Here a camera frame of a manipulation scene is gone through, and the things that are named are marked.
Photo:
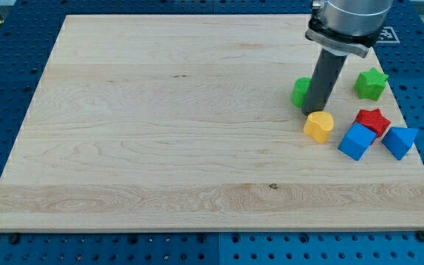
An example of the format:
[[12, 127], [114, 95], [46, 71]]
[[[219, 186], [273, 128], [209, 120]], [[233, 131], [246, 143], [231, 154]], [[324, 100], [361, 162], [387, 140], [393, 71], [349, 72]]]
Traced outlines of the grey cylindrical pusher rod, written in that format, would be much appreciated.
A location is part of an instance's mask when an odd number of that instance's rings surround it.
[[347, 55], [335, 55], [325, 49], [319, 53], [318, 61], [301, 107], [301, 111], [305, 116], [324, 110], [346, 59]]

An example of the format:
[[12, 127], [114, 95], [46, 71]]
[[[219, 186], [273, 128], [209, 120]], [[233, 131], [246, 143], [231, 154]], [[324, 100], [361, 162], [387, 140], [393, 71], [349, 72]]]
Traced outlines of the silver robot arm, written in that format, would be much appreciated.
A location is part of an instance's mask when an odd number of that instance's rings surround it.
[[349, 54], [366, 57], [384, 27], [392, 0], [313, 0], [305, 37], [322, 49], [301, 111], [324, 110]]

